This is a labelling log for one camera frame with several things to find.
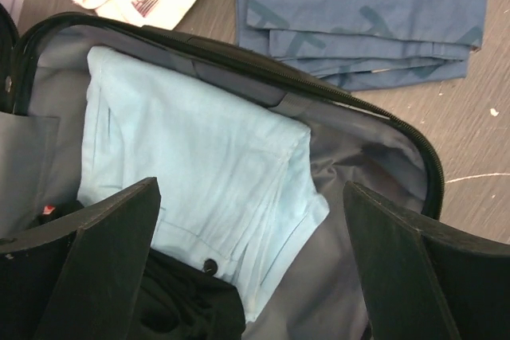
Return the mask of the light blue pants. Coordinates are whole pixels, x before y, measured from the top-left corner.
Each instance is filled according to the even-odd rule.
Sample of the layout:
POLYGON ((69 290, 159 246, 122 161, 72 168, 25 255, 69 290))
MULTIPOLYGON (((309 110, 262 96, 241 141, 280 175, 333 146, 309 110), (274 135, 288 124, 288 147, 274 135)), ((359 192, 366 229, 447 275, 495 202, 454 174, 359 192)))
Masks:
POLYGON ((197 269, 214 262, 256 320, 329 212, 312 180, 310 128, 103 46, 87 60, 78 200, 156 178, 152 248, 197 269))

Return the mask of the dark blue patterned cloth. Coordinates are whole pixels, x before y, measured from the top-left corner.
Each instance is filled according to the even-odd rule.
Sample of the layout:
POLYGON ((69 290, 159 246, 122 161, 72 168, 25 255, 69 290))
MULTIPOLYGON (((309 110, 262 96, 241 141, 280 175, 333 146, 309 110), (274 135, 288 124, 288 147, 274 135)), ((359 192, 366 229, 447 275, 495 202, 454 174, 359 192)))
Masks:
POLYGON ((487 0, 237 0, 237 43, 349 91, 452 80, 487 0))

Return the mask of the black garment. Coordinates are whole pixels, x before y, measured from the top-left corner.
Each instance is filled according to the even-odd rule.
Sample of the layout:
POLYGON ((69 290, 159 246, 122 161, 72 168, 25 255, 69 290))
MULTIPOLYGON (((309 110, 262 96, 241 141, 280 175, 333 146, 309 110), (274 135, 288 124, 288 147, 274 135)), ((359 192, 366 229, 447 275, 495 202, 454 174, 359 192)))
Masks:
MULTIPOLYGON (((52 207, 34 225, 83 208, 78 201, 52 207)), ((124 339, 239 339, 245 329, 239 294, 213 270, 195 270, 150 247, 124 339)))

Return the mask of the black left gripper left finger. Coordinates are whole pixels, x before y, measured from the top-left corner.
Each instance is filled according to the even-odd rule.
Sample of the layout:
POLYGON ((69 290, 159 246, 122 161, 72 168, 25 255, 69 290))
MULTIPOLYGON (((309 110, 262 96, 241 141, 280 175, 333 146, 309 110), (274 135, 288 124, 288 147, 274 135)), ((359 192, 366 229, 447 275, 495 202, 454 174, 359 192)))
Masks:
POLYGON ((155 178, 1 240, 3 339, 124 339, 159 214, 155 178))

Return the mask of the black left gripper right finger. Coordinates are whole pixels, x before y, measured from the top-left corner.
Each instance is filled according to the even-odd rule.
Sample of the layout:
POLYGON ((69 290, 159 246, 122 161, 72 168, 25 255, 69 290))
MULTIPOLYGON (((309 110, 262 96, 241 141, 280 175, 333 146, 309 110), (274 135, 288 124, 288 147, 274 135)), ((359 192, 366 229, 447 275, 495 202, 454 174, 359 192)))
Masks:
POLYGON ((375 339, 507 339, 509 246, 354 182, 344 212, 375 339))

